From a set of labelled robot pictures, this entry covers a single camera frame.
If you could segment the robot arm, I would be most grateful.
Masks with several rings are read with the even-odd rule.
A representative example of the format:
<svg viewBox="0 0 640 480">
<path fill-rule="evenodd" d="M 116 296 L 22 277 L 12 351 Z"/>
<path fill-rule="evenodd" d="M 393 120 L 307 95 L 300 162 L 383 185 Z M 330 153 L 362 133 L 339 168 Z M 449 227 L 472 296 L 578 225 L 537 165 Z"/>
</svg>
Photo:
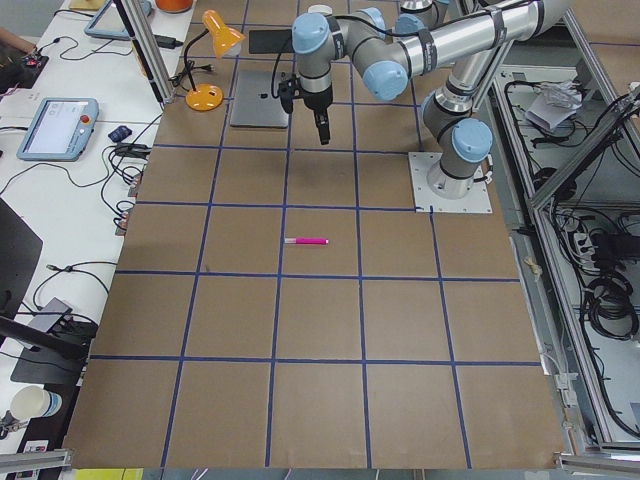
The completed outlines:
<svg viewBox="0 0 640 480">
<path fill-rule="evenodd" d="M 400 3 L 400 15 L 395 22 L 397 34 L 408 34 L 420 29 L 432 30 L 444 23 L 448 0 L 411 0 Z"/>
<path fill-rule="evenodd" d="M 292 113 L 294 100 L 302 99 L 314 114 L 321 143 L 328 144 L 332 61 L 349 58 L 369 92 L 382 101 L 398 97 L 410 79 L 451 65 L 445 84 L 424 99 L 422 119 L 442 150 L 428 171 L 428 186 L 441 198 L 458 200 L 471 189 L 492 147 L 489 127 L 473 118 L 472 109 L 501 48 L 545 32 L 571 5 L 483 3 L 468 15 L 444 21 L 437 3 L 406 2 L 393 29 L 387 29 L 376 8 L 334 15 L 328 7 L 314 5 L 291 27 L 298 70 L 279 84 L 276 95 L 286 113 Z"/>
</svg>

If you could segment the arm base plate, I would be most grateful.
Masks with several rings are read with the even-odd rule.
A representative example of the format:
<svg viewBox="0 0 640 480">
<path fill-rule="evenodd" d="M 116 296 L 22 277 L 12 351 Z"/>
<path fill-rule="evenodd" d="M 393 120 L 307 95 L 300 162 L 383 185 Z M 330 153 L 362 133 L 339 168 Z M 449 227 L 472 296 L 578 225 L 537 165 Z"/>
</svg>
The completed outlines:
<svg viewBox="0 0 640 480">
<path fill-rule="evenodd" d="M 492 159 L 476 165 L 471 179 L 447 180 L 439 171 L 440 152 L 410 152 L 409 170 L 415 210 L 425 213 L 491 214 L 488 192 Z"/>
</svg>

